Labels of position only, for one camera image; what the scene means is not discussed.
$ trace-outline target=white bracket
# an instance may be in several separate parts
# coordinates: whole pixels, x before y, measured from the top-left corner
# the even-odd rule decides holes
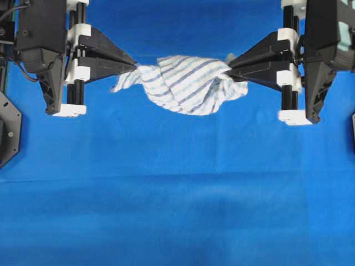
[[[298,16],[300,19],[306,18],[307,0],[282,0],[281,8],[283,9],[287,6],[293,6],[295,16]]]
[[[85,105],[75,104],[62,104],[60,106],[60,112],[53,116],[58,117],[78,117],[79,115],[86,115],[87,107]]]
[[[291,85],[292,91],[297,91],[299,94],[302,93],[301,73],[294,64],[290,64],[289,70],[278,71],[276,79],[278,86]]]
[[[306,126],[312,123],[306,118],[305,110],[283,110],[278,112],[278,119],[288,126]]]
[[[68,77],[65,84],[74,84],[76,80],[88,81],[90,79],[90,67],[79,66],[77,59],[69,63]]]
[[[292,54],[295,55],[300,36],[294,29],[282,28],[277,31],[277,40],[289,40]]]
[[[88,6],[90,4],[90,0],[67,0],[67,12],[77,10],[78,3],[84,3]]]
[[[76,24],[68,30],[68,42],[72,44],[72,48],[79,45],[80,35],[91,37],[91,25],[89,24]]]

